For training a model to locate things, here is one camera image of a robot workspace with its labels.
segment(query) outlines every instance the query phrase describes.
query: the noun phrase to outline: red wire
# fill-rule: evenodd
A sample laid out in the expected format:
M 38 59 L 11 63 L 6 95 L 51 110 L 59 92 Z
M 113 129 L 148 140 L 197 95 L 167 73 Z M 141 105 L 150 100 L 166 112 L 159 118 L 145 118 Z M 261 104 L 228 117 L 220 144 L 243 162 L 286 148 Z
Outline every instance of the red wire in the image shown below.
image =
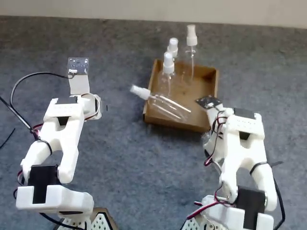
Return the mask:
M 202 206 L 202 202 L 194 201 L 195 205 Z
M 37 129 L 37 128 L 43 126 L 43 124 L 44 124 L 44 123 L 40 123 L 40 124 L 38 124 L 38 125 L 36 125 L 36 126 L 33 126 L 33 129 Z
M 187 216 L 187 219 L 192 219 L 194 217 L 196 217 L 198 214 L 200 214 L 201 212 L 203 212 L 204 210 L 206 210 L 207 208 L 213 207 L 215 205 L 218 205 L 218 202 L 214 202 L 212 204 L 206 205 L 206 206 L 202 206 L 199 209 L 197 209 L 196 211 L 192 212 L 190 215 Z

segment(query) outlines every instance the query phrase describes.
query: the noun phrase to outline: robotic arm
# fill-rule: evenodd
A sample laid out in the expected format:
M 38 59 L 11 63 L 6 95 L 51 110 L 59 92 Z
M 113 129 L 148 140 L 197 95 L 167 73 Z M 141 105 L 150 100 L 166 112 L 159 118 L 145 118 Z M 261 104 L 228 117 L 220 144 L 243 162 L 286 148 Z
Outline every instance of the robotic arm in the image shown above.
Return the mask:
M 62 184 L 72 181 L 79 155 L 78 142 L 83 124 L 101 118 L 100 97 L 90 93 L 88 58 L 69 58 L 71 96 L 51 100 L 35 141 L 21 162 L 27 186 L 17 190 L 16 207 L 40 213 L 56 213 L 66 223 L 91 229 L 94 200 Z M 63 157 L 59 165 L 42 165 L 55 151 Z
M 220 188 L 224 197 L 206 196 L 201 206 L 188 216 L 187 224 L 200 229 L 272 230 L 273 217 L 264 211 L 274 211 L 277 194 L 271 166 L 264 147 L 264 128 L 261 115 L 243 109 L 224 108 L 214 97 L 196 102 L 206 110 L 211 135 L 204 144 L 205 166 L 215 163 L 220 169 Z M 238 186 L 239 168 L 250 171 L 257 189 Z

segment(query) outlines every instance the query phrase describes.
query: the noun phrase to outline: white spray nozzle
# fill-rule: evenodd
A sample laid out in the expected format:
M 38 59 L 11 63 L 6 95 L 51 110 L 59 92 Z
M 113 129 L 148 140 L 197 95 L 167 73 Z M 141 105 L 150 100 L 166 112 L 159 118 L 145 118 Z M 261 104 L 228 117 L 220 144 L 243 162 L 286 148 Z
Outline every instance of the white spray nozzle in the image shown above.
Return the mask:
M 167 51 L 172 53 L 173 58 L 177 57 L 177 54 L 178 54 L 178 39 L 177 38 L 172 37 L 169 40 Z
M 197 36 L 195 32 L 195 25 L 188 25 L 187 46 L 197 45 Z
M 150 90 L 149 89 L 141 88 L 141 87 L 136 86 L 136 85 L 131 86 L 130 92 L 134 93 L 135 95 L 138 95 L 139 97 L 141 97 L 144 100 L 148 100 L 148 98 L 150 96 Z
M 173 61 L 173 55 L 171 52 L 164 53 L 163 61 L 163 73 L 173 73 L 175 71 L 175 65 Z

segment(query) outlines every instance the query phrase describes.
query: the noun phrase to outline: cardboard tray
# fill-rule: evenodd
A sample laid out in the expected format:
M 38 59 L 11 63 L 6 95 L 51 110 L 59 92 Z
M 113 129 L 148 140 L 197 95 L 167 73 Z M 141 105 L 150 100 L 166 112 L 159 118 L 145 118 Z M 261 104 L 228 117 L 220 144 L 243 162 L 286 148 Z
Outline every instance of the cardboard tray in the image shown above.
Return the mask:
M 163 62 L 156 59 L 153 64 L 148 89 L 152 92 L 157 88 L 157 76 L 161 71 Z M 183 63 L 177 63 L 175 68 L 182 68 Z M 150 124 L 163 125 L 168 127 L 175 127 L 180 129 L 192 130 L 195 132 L 206 132 L 210 129 L 208 117 L 206 112 L 195 102 L 204 96 L 213 95 L 217 97 L 218 86 L 218 70 L 205 66 L 195 66 L 195 76 L 193 83 L 184 92 L 176 93 L 173 100 L 177 103 L 189 108 L 192 112 L 185 123 L 177 122 L 160 114 L 154 109 L 151 109 L 145 103 L 143 110 L 144 122 Z

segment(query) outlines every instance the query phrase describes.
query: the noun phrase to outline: clear plastic bottle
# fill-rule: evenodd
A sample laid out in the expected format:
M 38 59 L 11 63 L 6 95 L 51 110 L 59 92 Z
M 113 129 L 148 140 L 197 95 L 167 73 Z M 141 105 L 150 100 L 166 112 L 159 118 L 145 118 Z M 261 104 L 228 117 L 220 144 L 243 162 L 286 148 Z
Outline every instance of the clear plastic bottle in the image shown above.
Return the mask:
M 172 120 L 185 122 L 191 113 L 191 110 L 187 109 L 186 107 L 163 95 L 151 93 L 149 89 L 133 85 L 130 92 L 138 95 L 144 100 L 147 100 L 148 105 L 151 108 Z
M 163 69 L 158 75 L 158 92 L 171 97 L 172 79 L 175 78 L 175 65 L 171 52 L 164 53 Z
M 182 80 L 191 85 L 194 78 L 194 67 L 196 59 L 197 36 L 195 25 L 188 25 L 187 47 L 184 51 L 184 66 L 182 70 Z

